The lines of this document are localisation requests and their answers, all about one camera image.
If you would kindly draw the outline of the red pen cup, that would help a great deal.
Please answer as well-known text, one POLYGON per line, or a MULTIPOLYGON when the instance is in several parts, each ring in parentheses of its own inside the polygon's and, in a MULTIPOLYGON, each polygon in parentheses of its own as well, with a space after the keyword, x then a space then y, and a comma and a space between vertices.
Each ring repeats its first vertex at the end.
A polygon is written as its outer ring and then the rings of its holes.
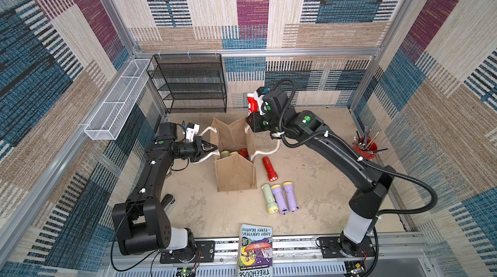
POLYGON ((388 150, 388 148, 378 147, 378 137, 379 132, 373 132, 370 127, 365 126, 362 134, 356 132, 356 136, 353 138, 352 148, 363 158, 373 160, 377 155, 388 150))

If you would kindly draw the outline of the purple flashlight lower right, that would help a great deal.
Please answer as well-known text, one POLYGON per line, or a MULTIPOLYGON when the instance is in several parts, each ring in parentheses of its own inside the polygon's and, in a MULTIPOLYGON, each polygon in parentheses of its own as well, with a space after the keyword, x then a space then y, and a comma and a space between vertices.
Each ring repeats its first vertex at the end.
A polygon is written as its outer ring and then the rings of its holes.
POLYGON ((286 197, 287 197, 287 202, 288 202, 288 207, 291 212, 296 212, 299 207, 296 202, 296 196, 295 196, 295 188, 294 184, 291 181, 287 181, 283 184, 283 189, 286 192, 286 197))

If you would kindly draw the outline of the red flashlight row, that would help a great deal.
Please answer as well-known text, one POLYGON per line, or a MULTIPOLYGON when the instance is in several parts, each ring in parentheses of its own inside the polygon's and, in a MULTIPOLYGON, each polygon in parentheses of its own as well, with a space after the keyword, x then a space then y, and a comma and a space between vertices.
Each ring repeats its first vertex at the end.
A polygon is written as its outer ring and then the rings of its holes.
POLYGON ((252 114, 253 112, 259 111, 257 93, 247 93, 247 102, 248 102, 249 114, 252 114))

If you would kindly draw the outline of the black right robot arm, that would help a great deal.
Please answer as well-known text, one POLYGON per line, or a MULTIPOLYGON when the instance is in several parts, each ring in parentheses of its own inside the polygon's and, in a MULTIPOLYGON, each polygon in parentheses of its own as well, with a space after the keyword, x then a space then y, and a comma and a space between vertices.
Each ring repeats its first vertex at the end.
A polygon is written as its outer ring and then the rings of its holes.
POLYGON ((337 242, 345 257, 356 256, 377 220, 377 213, 393 179, 358 154, 351 145, 338 137, 331 128, 309 110, 297 112, 283 91, 259 88, 247 96, 247 124, 254 133, 270 132, 283 135, 314 150, 337 167, 356 187, 349 201, 348 222, 337 242))

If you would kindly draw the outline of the black white stapler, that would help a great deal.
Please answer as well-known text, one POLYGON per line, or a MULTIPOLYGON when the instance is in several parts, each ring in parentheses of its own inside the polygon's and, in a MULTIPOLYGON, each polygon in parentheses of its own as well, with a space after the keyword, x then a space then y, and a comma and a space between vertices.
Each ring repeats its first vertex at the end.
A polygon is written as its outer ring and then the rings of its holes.
POLYGON ((170 215, 177 203, 177 198, 172 194, 166 194, 161 201, 161 205, 166 215, 170 215))

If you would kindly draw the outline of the colourful treehouse book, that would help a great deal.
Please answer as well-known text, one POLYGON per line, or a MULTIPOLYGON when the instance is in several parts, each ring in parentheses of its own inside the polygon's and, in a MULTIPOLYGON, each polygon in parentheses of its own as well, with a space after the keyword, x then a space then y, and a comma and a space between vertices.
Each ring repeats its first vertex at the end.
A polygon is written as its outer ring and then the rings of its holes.
POLYGON ((242 224, 236 276, 273 276, 273 228, 242 224))

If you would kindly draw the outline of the white mesh wall basket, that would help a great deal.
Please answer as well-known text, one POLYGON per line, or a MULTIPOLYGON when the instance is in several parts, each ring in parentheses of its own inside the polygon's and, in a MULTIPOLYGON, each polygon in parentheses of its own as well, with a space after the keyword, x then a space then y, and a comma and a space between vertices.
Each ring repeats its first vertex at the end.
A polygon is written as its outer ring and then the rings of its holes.
POLYGON ((128 120, 147 81, 149 59, 126 63, 97 112, 86 124, 85 134, 93 141, 114 141, 128 120))

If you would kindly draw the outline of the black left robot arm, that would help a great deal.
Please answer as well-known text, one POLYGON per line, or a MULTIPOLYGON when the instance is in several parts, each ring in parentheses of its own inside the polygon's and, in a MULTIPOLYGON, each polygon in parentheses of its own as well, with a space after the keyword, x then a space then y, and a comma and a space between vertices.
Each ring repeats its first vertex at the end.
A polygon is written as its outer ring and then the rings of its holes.
POLYGON ((125 202, 113 207, 111 213, 115 239, 122 255, 161 251, 189 260, 197 254, 192 231, 172 227, 168 218, 166 208, 174 197, 161 194, 175 160, 199 163, 217 149, 198 135, 179 140, 176 123, 159 125, 158 134, 145 150, 146 164, 137 186, 125 202))

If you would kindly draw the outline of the purple flashlight lower left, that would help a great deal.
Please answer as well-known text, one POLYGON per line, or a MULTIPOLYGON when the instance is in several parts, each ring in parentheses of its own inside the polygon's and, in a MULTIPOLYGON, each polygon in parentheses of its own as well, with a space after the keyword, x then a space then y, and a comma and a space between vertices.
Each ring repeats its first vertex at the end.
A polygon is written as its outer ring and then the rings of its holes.
POLYGON ((279 212, 281 215, 285 215, 288 213, 288 207, 286 200, 283 195, 283 188, 281 185, 276 184, 271 187, 271 191, 273 193, 274 199, 276 200, 276 204, 278 206, 279 212))

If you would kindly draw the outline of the brown jute tote bag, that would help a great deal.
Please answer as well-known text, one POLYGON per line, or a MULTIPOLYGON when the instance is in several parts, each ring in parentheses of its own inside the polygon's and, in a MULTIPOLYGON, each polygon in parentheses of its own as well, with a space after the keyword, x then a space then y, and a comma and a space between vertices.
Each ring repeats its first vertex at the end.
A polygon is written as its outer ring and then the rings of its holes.
POLYGON ((280 144, 277 143, 274 149, 267 151, 256 148, 252 137, 253 132, 244 119, 226 124, 215 118, 200 135, 203 136, 207 132, 211 132, 210 143, 218 147, 218 151, 213 153, 217 191, 235 192, 257 189, 256 157, 276 153, 280 144), (221 159, 222 151, 239 152, 244 148, 248 150, 249 159, 240 154, 221 159))

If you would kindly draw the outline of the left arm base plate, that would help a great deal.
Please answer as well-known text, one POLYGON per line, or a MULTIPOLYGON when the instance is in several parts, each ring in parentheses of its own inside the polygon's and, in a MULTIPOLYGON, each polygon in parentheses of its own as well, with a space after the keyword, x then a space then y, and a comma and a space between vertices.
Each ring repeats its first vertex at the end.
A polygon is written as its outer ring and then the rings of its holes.
POLYGON ((160 264, 187 264, 193 265, 200 262, 212 263, 216 251, 216 242, 213 240, 195 241, 186 248, 176 251, 162 252, 160 255, 160 264))

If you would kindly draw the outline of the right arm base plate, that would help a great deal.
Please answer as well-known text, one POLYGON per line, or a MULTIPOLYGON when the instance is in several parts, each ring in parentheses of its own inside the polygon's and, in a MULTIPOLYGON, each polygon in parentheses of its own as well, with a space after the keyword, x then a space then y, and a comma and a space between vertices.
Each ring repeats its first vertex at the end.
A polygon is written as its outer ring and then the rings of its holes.
POLYGON ((323 258, 364 258, 376 255, 375 242, 365 236, 361 243, 354 243, 343 235, 322 236, 315 240, 323 258))

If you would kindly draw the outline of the green flashlight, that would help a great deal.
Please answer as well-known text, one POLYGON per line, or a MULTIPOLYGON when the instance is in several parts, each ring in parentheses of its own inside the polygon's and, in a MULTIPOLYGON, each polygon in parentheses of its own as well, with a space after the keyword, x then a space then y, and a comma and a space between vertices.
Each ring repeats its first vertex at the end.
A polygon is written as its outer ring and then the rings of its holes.
POLYGON ((220 156, 221 156, 221 159, 229 157, 229 151, 222 151, 220 156))
POLYGON ((269 214, 275 214, 275 213, 279 212, 279 208, 278 208, 278 205, 274 199, 274 196, 273 196, 273 193, 271 190, 271 186, 267 183, 263 184, 261 186, 261 190, 262 190, 264 198, 265 198, 267 212, 269 214))

